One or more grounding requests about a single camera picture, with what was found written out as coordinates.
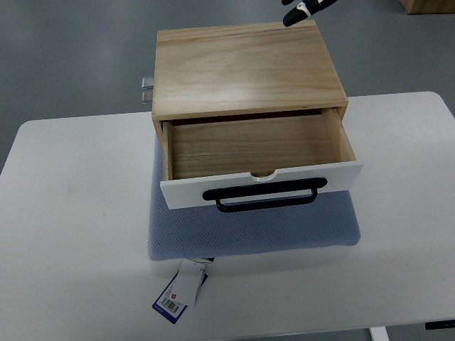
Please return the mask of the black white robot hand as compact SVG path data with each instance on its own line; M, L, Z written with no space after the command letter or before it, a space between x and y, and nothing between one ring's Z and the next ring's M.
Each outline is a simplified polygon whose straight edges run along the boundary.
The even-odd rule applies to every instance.
M285 27L293 26L304 21L314 14L332 6L336 0L307 0L300 1L292 10L290 10L282 19Z

